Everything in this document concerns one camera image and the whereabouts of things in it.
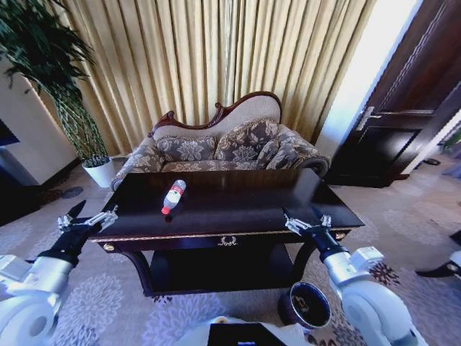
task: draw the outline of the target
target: dark wooden door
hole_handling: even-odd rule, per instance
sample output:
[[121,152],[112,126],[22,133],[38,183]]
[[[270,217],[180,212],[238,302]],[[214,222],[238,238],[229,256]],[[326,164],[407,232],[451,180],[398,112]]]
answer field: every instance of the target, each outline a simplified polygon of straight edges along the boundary
[[384,187],[461,106],[461,1],[426,0],[326,181]]

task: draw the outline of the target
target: floral sofa cushion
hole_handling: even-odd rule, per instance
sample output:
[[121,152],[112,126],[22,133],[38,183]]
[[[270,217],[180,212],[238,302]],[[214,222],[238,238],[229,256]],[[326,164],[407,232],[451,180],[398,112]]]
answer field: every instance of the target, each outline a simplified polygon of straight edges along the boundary
[[214,157],[223,161],[256,160],[277,129],[278,124],[271,119],[250,120],[221,137]]
[[157,148],[168,162],[209,160],[215,147],[216,141],[213,137],[163,137],[157,142]]
[[256,160],[256,165],[258,169],[266,168],[267,164],[274,158],[275,154],[279,150],[280,142],[278,139],[274,138],[271,139],[269,142],[266,143],[264,148],[258,155],[258,159]]
[[198,162],[169,162],[162,172],[198,172],[198,171],[248,171],[256,168],[256,161],[207,160]]
[[291,143],[280,144],[278,152],[267,164],[267,169],[289,169],[293,168],[297,160],[297,152]]
[[164,156],[157,150],[155,145],[141,144],[133,150],[128,160],[112,180],[112,190],[115,191],[117,189],[128,173],[160,172],[164,162]]
[[320,154],[317,148],[301,137],[298,132],[289,130],[286,133],[280,134],[278,139],[280,140],[280,148],[282,148],[284,144],[290,144],[297,154],[297,158],[295,162],[292,163],[291,168],[298,168],[312,158],[324,160],[327,168],[329,167],[330,159]]

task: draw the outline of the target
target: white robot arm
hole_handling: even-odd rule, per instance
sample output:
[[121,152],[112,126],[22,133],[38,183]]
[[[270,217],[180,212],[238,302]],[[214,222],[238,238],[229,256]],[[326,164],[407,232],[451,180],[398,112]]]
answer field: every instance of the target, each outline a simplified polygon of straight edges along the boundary
[[330,216],[322,216],[321,224],[312,226],[289,217],[285,209],[284,214],[289,230],[315,242],[347,320],[362,333],[367,345],[427,346],[404,302],[385,286],[370,280],[369,267],[383,258],[379,251],[366,247],[351,256],[330,235]]
[[58,219],[63,234],[33,263],[0,256],[0,283],[9,296],[0,302],[0,346],[40,346],[50,337],[81,248],[92,234],[117,219],[115,209],[93,218],[75,218],[84,202]]

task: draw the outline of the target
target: water bottle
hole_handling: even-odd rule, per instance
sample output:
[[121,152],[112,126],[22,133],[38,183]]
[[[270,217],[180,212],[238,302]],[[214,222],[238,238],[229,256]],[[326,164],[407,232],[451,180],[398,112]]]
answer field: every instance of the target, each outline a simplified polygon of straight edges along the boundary
[[182,193],[186,189],[186,182],[178,179],[173,183],[164,199],[164,207],[161,209],[162,214],[168,215],[181,199]]

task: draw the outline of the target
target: dark wooden table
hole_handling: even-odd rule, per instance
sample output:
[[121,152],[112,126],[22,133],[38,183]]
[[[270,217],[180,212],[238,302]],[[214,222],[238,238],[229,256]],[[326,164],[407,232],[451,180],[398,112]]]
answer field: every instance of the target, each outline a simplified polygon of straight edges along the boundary
[[[176,179],[187,188],[166,217],[163,200]],[[303,240],[285,228],[282,207],[307,222],[315,221],[311,205],[331,215],[338,240],[363,226],[310,169],[129,174],[104,210],[114,205],[118,220],[91,241],[133,262],[145,296],[299,281],[315,246],[305,242],[292,263],[285,244]]]

